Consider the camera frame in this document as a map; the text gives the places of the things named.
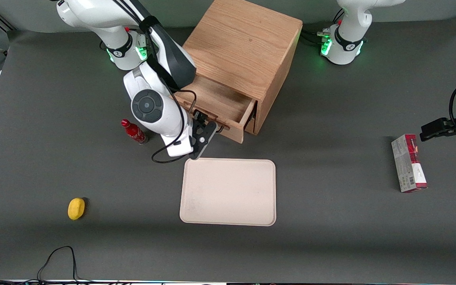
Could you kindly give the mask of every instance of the red bottle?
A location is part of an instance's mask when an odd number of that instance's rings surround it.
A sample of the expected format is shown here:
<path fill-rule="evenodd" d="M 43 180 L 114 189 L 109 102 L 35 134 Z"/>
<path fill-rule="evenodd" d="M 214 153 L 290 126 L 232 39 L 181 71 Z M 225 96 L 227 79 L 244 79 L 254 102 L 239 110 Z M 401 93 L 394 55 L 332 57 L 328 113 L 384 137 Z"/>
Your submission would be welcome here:
<path fill-rule="evenodd" d="M 128 136 L 134 139 L 137 143 L 145 144 L 147 142 L 147 137 L 137 125 L 131 123 L 127 119 L 122 120 L 121 125 L 123 125 L 126 129 Z"/>

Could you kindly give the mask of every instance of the wooden cabinet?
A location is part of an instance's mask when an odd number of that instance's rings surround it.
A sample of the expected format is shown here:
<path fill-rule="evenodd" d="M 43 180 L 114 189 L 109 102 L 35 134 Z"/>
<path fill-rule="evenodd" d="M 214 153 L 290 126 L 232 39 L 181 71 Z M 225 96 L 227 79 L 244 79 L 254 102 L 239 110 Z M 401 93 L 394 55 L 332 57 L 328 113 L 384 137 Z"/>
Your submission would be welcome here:
<path fill-rule="evenodd" d="M 197 65 L 195 108 L 239 143 L 257 135 L 288 75 L 302 21 L 244 0 L 214 0 L 183 47 Z M 177 93 L 191 106 L 193 96 Z"/>

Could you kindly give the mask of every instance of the plastic tray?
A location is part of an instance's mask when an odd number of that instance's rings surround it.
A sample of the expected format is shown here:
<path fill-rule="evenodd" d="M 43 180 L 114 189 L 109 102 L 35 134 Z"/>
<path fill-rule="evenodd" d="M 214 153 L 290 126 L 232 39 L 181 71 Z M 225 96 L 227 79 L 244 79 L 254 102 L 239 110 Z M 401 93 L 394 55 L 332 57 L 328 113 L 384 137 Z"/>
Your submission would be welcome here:
<path fill-rule="evenodd" d="M 183 222 L 271 226 L 276 221 L 276 166 L 270 160 L 200 158 L 186 161 Z"/>

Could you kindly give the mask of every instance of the wooden box top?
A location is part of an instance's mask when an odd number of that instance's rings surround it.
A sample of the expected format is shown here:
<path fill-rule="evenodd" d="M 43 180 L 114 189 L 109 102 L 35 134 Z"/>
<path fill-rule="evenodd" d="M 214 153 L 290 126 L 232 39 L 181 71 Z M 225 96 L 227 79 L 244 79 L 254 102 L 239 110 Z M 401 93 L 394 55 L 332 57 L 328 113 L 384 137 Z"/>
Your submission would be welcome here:
<path fill-rule="evenodd" d="M 208 78 L 264 99 L 302 21 L 244 0 L 214 0 L 184 44 Z"/>

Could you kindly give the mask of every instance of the bottle cap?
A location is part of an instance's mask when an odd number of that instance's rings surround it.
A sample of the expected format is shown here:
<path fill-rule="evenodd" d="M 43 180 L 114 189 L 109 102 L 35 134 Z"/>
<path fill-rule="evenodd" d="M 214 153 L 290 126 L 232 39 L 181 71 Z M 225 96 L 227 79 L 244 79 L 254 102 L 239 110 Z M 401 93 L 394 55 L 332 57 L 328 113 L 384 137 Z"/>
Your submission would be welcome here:
<path fill-rule="evenodd" d="M 131 125 L 131 123 L 127 119 L 124 119 L 121 121 L 121 125 L 123 125 L 123 127 L 127 128 Z"/>

